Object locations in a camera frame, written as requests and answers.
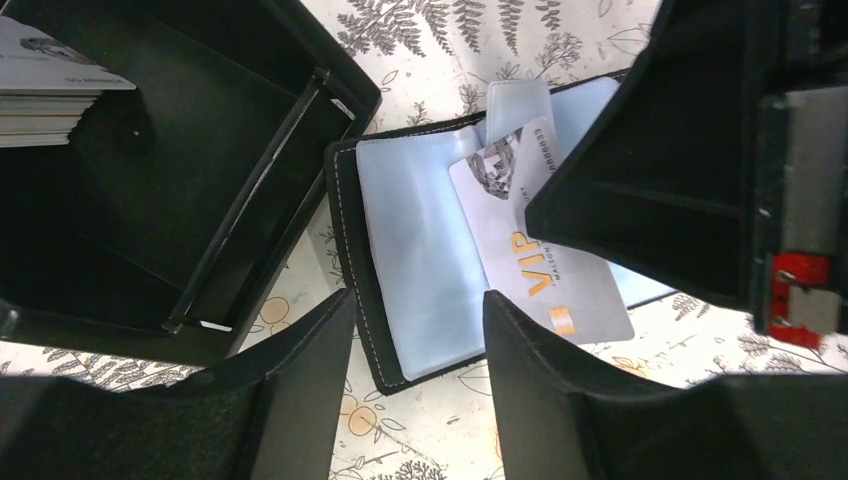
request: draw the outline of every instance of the black plastic tray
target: black plastic tray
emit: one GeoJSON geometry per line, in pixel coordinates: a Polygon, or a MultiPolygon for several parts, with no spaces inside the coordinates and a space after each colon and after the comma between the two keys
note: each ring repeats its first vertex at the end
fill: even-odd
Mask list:
{"type": "Polygon", "coordinates": [[[364,130],[379,90],[294,1],[13,0],[4,14],[138,90],[104,94],[70,145],[0,150],[0,338],[231,353],[323,194],[324,148],[364,130]]]}

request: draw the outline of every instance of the red latch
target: red latch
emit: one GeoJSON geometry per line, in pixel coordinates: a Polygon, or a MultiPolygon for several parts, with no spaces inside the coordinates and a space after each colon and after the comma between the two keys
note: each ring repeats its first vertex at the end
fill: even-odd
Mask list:
{"type": "Polygon", "coordinates": [[[789,318],[789,288],[824,287],[830,276],[830,259],[799,253],[781,253],[774,257],[771,281],[771,323],[769,334],[781,342],[808,348],[818,348],[821,335],[803,327],[787,326],[789,318]]]}

